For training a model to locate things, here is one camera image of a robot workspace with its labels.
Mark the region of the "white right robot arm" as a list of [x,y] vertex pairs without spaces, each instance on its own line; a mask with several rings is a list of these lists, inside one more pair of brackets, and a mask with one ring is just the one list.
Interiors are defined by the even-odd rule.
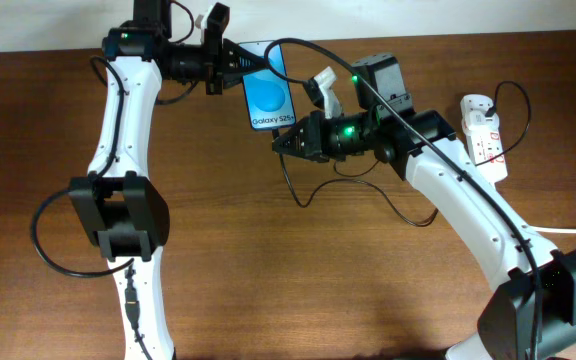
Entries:
[[323,72],[308,81],[316,110],[275,138],[273,150],[315,162],[372,151],[422,193],[477,260],[492,290],[476,332],[444,359],[552,359],[576,344],[576,250],[564,253],[510,207],[479,173],[436,111],[418,112],[397,59],[352,66],[360,112],[337,107]]

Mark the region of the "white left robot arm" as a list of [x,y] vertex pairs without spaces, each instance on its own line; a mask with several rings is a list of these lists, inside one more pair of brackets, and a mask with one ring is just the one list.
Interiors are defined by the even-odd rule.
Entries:
[[174,80],[209,95],[262,70],[264,60],[224,38],[230,9],[215,3],[198,19],[201,41],[172,38],[171,4],[137,1],[132,19],[109,30],[100,62],[108,79],[99,143],[69,198],[86,236],[114,280],[127,359],[173,359],[176,348],[164,310],[161,264],[170,232],[167,203],[149,179],[152,115],[162,84]]

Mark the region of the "blue Galaxy smartphone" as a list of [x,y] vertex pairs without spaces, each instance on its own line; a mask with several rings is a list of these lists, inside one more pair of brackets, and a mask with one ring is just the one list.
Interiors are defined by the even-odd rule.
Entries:
[[253,130],[270,131],[296,123],[289,83],[270,70],[245,75],[243,89]]

